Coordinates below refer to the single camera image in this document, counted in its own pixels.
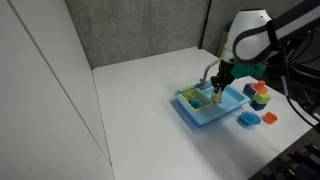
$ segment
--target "blue tray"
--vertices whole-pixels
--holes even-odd
[[[228,114],[250,101],[246,95],[229,85],[223,91],[222,103],[214,104],[210,99],[212,91],[213,87],[200,90],[196,85],[175,93],[182,109],[197,127]]]

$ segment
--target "green block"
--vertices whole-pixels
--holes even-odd
[[[265,94],[256,94],[253,99],[258,103],[258,104],[267,104],[271,97],[265,93]]]
[[[248,96],[248,98],[253,99],[255,94],[248,94],[245,91],[242,92],[244,95]]]

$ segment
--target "blue lid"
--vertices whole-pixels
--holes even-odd
[[[239,116],[239,120],[245,125],[258,125],[261,119],[258,115],[252,112],[244,111]]]

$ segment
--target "orange cup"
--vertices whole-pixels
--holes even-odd
[[[271,112],[267,112],[266,115],[262,118],[262,120],[267,124],[272,124],[278,120],[278,117]]]

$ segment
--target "orange lid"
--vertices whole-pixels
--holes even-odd
[[[258,83],[251,84],[251,88],[259,94],[264,94],[268,91],[268,89],[264,86],[266,82],[259,81]]]
[[[272,124],[278,120],[278,117],[271,112],[267,112],[266,115],[262,118],[262,120],[267,124]]]

